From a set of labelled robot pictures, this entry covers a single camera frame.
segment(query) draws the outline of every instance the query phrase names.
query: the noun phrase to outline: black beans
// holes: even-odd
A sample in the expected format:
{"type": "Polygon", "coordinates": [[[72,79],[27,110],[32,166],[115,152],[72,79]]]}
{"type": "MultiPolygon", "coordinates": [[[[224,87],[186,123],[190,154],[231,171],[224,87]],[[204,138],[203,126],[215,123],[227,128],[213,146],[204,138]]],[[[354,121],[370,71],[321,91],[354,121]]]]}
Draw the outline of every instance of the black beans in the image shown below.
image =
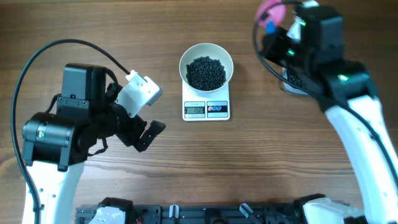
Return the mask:
{"type": "Polygon", "coordinates": [[[210,91],[218,89],[226,81],[224,66],[220,60],[200,57],[187,65],[188,84],[197,90],[210,91]]]}

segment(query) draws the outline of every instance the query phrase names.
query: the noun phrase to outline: white bowl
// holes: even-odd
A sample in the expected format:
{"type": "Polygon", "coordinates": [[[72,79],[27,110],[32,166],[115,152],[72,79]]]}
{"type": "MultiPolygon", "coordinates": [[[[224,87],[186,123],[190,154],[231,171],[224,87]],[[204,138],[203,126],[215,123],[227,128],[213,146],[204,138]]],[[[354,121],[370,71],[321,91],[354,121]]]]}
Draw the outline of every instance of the white bowl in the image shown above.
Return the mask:
{"type": "Polygon", "coordinates": [[[180,60],[180,75],[182,80],[187,84],[191,90],[193,90],[197,95],[209,95],[217,92],[218,90],[222,89],[231,79],[232,74],[234,72],[234,63],[232,61],[231,56],[229,53],[222,47],[216,44],[210,43],[202,43],[196,44],[190,47],[181,57],[180,60]],[[222,66],[224,66],[225,70],[225,82],[224,84],[215,90],[210,91],[203,91],[197,90],[196,88],[190,86],[187,80],[187,65],[191,64],[194,59],[200,57],[209,56],[211,59],[220,60],[222,66]]]}

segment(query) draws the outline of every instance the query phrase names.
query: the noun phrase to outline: wooden tabletop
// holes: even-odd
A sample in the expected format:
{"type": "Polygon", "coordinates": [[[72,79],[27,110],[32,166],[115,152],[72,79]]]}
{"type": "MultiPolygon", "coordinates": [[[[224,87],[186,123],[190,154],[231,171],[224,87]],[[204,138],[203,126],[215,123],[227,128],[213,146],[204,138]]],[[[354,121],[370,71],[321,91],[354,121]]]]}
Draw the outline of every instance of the wooden tabletop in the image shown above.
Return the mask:
{"type": "MultiPolygon", "coordinates": [[[[396,146],[398,7],[395,0],[383,2],[321,3],[336,7],[344,16],[346,58],[362,61],[372,73],[396,146]]],[[[251,29],[260,3],[165,0],[0,5],[0,223],[20,223],[24,208],[25,182],[10,132],[16,81],[36,50],[66,38],[92,42],[127,69],[155,80],[164,94],[139,115],[167,125],[142,153],[110,138],[105,153],[86,161],[74,206],[96,205],[105,197],[161,205],[290,202],[319,192],[361,207],[343,145],[317,103],[280,91],[276,78],[254,55],[251,29]],[[229,121],[188,123],[182,119],[178,63],[184,51],[202,42],[224,47],[233,58],[229,121]]],[[[287,17],[285,26],[291,21],[292,16],[287,17]]],[[[93,49],[77,44],[49,49],[33,63],[21,88],[17,104],[20,146],[23,124],[60,93],[63,68],[70,62],[106,66],[122,85],[127,83],[123,72],[93,49]]]]}

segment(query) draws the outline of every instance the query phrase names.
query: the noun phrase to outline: white digital scale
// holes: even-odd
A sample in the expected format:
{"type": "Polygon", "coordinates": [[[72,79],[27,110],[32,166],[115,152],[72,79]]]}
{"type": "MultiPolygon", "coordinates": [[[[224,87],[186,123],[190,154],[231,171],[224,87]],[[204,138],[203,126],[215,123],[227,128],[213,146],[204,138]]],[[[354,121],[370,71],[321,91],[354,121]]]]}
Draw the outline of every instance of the white digital scale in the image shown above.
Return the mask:
{"type": "Polygon", "coordinates": [[[226,121],[229,110],[229,86],[216,93],[199,96],[182,82],[182,118],[185,121],[226,121]]]}

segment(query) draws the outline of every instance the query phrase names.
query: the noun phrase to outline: container of black beans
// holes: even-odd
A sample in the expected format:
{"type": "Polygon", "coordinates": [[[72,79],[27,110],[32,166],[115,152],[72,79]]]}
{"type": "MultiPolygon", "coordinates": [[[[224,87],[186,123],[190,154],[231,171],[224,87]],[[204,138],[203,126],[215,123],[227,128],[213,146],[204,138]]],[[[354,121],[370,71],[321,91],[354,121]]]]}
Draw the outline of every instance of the container of black beans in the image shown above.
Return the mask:
{"type": "Polygon", "coordinates": [[[196,44],[180,60],[181,78],[197,95],[222,89],[230,81],[233,70],[229,53],[215,44],[196,44]]]}

